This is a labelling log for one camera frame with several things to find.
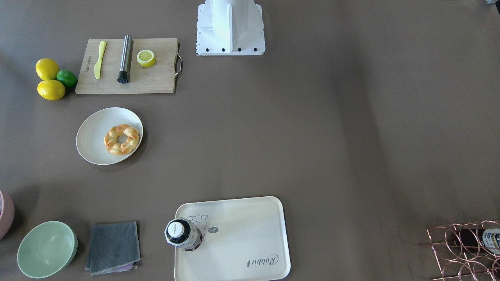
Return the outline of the glazed twisted donut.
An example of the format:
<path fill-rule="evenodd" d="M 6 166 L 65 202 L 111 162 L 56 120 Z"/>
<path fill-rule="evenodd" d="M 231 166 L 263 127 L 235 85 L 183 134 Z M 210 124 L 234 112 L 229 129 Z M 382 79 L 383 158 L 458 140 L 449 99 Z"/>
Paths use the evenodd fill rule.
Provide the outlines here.
<path fill-rule="evenodd" d="M 134 151 L 139 145 L 139 131 L 126 124 L 113 126 L 104 137 L 104 144 L 112 155 L 126 155 Z"/>

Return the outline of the white round plate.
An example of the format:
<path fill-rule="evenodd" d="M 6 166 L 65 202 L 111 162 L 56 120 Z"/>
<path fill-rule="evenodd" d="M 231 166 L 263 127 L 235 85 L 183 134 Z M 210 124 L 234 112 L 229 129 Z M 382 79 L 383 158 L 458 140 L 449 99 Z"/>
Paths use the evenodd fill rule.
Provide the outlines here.
<path fill-rule="evenodd" d="M 143 123 L 131 110 L 123 107 L 108 107 L 89 116 L 76 135 L 77 151 L 83 159 L 92 164 L 109 165 L 130 157 L 137 148 L 124 155 L 112 155 L 105 147 L 105 134 L 113 126 L 128 124 L 139 132 L 139 143 L 143 138 Z"/>

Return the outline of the cream rectangular tray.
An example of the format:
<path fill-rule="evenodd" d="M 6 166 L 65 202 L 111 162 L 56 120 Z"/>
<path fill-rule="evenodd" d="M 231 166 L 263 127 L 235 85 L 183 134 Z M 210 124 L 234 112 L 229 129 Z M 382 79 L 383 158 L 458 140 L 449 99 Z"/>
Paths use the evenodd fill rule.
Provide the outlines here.
<path fill-rule="evenodd" d="M 175 250 L 176 281 L 273 281 L 291 272 L 284 209 L 275 196 L 184 203 L 176 216 L 203 235 L 198 249 Z"/>

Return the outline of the dark sauce bottle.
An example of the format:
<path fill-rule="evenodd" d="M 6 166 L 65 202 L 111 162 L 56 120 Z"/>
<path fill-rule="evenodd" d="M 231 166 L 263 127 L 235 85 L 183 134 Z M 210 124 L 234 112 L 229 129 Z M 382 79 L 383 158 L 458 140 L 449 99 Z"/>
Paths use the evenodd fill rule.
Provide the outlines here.
<path fill-rule="evenodd" d="M 202 232 L 188 219 L 171 220 L 164 230 L 166 241 L 184 251 L 194 251 L 202 243 Z"/>

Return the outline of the halved lemon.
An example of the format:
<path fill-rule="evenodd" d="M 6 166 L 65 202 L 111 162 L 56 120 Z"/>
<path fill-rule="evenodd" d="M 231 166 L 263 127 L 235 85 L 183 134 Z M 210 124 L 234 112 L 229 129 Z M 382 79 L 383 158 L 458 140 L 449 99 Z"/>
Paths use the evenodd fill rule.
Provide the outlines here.
<path fill-rule="evenodd" d="M 142 67 L 150 67 L 156 63 L 155 53 L 151 50 L 141 50 L 136 55 L 136 62 Z"/>

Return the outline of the wooden cutting board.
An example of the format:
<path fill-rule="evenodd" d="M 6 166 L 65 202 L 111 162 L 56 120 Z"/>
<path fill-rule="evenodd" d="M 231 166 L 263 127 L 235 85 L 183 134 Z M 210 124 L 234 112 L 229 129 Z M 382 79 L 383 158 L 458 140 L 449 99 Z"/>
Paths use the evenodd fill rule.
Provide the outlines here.
<path fill-rule="evenodd" d="M 100 78 L 94 75 L 94 66 L 99 58 L 101 41 L 107 43 L 102 57 Z M 176 90 L 177 77 L 182 65 L 178 55 L 177 38 L 132 39 L 130 61 L 127 64 L 128 82 L 118 82 L 123 57 L 124 38 L 89 39 L 86 45 L 75 93 L 79 95 L 95 94 L 173 94 Z M 153 66 L 142 67 L 136 60 L 141 50 L 151 50 L 156 58 Z"/>

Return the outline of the grey folded cloth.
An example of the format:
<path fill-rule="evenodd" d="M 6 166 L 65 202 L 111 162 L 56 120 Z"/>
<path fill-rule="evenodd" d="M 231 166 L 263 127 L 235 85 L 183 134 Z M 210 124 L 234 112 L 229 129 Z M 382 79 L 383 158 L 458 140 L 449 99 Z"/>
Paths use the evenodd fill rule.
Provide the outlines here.
<path fill-rule="evenodd" d="M 131 270 L 141 260 L 137 224 L 131 221 L 92 225 L 85 270 L 92 276 Z"/>

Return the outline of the yellow plastic knife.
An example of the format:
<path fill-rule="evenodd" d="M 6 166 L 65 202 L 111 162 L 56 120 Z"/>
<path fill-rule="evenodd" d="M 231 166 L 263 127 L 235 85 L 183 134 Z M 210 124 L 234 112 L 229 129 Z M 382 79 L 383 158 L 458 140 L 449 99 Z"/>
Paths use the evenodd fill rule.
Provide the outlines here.
<path fill-rule="evenodd" d="M 96 80 L 99 80 L 100 76 L 101 76 L 102 60 L 104 58 L 106 47 L 107 47 L 107 42 L 100 41 L 99 49 L 98 49 L 98 60 L 95 63 L 94 68 L 93 68 L 93 73 L 94 73 Z"/>

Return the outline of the green lime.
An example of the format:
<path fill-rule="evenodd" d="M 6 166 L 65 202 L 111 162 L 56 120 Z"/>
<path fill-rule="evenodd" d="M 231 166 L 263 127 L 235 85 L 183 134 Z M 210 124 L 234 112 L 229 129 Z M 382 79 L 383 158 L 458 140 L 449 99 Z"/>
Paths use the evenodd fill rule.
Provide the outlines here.
<path fill-rule="evenodd" d="M 77 85 L 77 76 L 67 69 L 61 69 L 56 74 L 56 80 L 61 82 L 66 88 L 72 88 Z"/>

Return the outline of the yellow lemon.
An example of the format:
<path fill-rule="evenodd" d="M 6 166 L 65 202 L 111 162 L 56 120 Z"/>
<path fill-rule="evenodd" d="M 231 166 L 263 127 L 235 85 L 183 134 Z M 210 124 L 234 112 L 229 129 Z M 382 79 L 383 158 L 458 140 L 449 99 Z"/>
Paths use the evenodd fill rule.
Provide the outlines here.
<path fill-rule="evenodd" d="M 36 62 L 35 70 L 41 80 L 56 80 L 60 67 L 53 59 L 43 58 Z"/>
<path fill-rule="evenodd" d="M 50 101 L 57 101 L 64 97 L 66 88 L 57 80 L 43 80 L 37 85 L 39 95 Z"/>

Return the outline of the green bowl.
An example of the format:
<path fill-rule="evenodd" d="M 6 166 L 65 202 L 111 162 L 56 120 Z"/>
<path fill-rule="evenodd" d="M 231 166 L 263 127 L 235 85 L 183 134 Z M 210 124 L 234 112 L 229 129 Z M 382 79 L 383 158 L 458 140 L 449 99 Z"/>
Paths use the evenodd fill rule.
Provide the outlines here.
<path fill-rule="evenodd" d="M 17 264 L 32 278 L 52 276 L 73 260 L 77 252 L 77 236 L 65 223 L 44 222 L 29 231 L 20 243 Z"/>

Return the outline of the pink bowl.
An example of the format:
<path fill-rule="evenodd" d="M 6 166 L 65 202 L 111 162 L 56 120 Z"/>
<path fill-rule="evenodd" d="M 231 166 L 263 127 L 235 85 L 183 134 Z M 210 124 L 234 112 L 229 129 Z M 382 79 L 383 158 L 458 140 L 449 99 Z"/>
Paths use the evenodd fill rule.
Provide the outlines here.
<path fill-rule="evenodd" d="M 0 214 L 0 239 L 9 231 L 14 221 L 15 207 L 11 196 L 5 191 L 0 191 L 1 214 Z"/>

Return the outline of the bottle in rack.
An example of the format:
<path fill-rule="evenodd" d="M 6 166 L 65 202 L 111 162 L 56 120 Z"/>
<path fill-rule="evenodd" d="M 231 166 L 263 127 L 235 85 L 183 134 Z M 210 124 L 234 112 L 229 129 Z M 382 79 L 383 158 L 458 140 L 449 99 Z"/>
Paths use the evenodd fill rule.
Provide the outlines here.
<path fill-rule="evenodd" d="M 453 244 L 463 247 L 471 254 L 500 254 L 500 234 L 498 228 L 462 228 L 457 231 Z"/>

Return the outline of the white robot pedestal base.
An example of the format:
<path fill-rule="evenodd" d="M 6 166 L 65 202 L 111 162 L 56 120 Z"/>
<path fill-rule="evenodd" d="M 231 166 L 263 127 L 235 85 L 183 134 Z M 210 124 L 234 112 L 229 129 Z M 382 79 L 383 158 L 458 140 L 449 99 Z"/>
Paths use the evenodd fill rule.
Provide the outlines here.
<path fill-rule="evenodd" d="M 198 56 L 266 52 L 262 7 L 253 0 L 206 0 L 198 6 L 196 27 Z"/>

